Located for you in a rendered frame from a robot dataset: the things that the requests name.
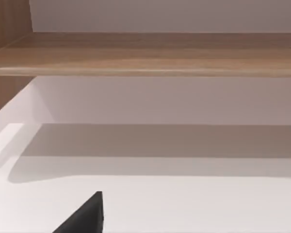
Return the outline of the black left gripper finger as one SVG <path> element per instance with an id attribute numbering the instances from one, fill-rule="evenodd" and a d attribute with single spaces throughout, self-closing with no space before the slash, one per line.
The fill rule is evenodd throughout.
<path id="1" fill-rule="evenodd" d="M 53 233 L 103 233 L 102 191 L 97 191 Z"/>

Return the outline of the wooden open shelf unit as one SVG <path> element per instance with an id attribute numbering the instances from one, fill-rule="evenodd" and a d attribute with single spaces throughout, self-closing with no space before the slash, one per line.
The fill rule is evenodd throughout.
<path id="1" fill-rule="evenodd" d="M 291 120 L 291 33 L 33 30 L 29 0 L 0 0 L 0 78 L 47 77 L 53 119 L 101 104 L 134 114 Z"/>

